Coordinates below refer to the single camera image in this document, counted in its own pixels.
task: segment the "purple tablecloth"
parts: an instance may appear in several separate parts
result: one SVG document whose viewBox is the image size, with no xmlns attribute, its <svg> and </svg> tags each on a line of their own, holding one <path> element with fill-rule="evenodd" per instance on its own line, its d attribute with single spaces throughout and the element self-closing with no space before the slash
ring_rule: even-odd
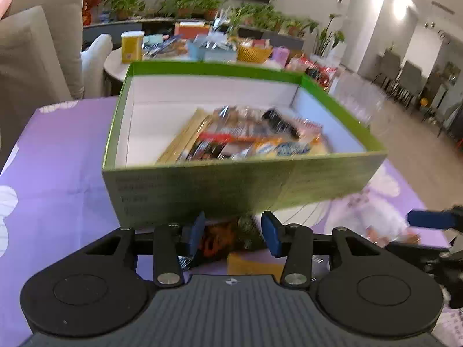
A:
<svg viewBox="0 0 463 347">
<path fill-rule="evenodd" d="M 101 177 L 101 163 L 116 98 L 66 102 L 36 111 L 0 175 L 0 347 L 13 347 L 30 334 L 19 306 L 25 281 L 37 271 L 117 228 Z M 314 232 L 339 220 L 351 227 L 378 214 L 399 223 L 422 202 L 387 161 L 364 192 L 298 208 Z M 437 231 L 420 231 L 422 242 L 446 246 Z M 268 252 L 250 254 L 265 260 Z M 199 271 L 225 272 L 223 264 Z M 149 279 L 149 258 L 137 272 Z"/>
</svg>

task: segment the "white cushion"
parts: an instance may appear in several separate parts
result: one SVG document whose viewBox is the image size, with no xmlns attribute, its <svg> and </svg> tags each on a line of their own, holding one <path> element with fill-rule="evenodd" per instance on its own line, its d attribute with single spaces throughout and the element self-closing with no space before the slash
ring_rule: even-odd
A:
<svg viewBox="0 0 463 347">
<path fill-rule="evenodd" d="M 112 50 L 111 36 L 101 34 L 85 52 L 81 53 L 85 98 L 105 96 L 103 68 L 106 57 Z"/>
</svg>

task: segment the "green cardboard box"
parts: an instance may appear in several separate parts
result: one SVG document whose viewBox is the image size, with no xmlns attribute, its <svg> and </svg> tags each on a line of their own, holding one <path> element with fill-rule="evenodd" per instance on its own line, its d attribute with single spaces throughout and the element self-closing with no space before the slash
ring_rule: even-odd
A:
<svg viewBox="0 0 463 347">
<path fill-rule="evenodd" d="M 197 107 L 276 106 L 323 125 L 334 152 L 309 157 L 156 164 Z M 305 75 L 227 64 L 130 65 L 109 132 L 103 178 L 123 227 L 256 213 L 362 190 L 384 147 Z"/>
</svg>

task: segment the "yellow basket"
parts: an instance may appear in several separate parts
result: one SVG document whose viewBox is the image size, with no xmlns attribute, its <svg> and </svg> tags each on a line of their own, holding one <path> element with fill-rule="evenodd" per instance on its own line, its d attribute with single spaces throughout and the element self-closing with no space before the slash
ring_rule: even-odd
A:
<svg viewBox="0 0 463 347">
<path fill-rule="evenodd" d="M 238 46 L 238 60 L 263 64 L 272 53 L 272 48 L 248 48 Z"/>
</svg>

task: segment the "textured grip surface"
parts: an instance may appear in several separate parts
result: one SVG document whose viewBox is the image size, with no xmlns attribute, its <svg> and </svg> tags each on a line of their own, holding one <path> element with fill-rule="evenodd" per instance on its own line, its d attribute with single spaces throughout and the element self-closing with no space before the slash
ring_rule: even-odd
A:
<svg viewBox="0 0 463 347">
<path fill-rule="evenodd" d="M 430 334 L 401 341 L 350 334 L 327 320 L 308 294 L 284 289 L 270 275 L 193 275 L 183 287 L 159 291 L 138 319 L 110 334 L 74 340 L 34 334 L 23 346 L 442 347 L 443 344 Z"/>
</svg>

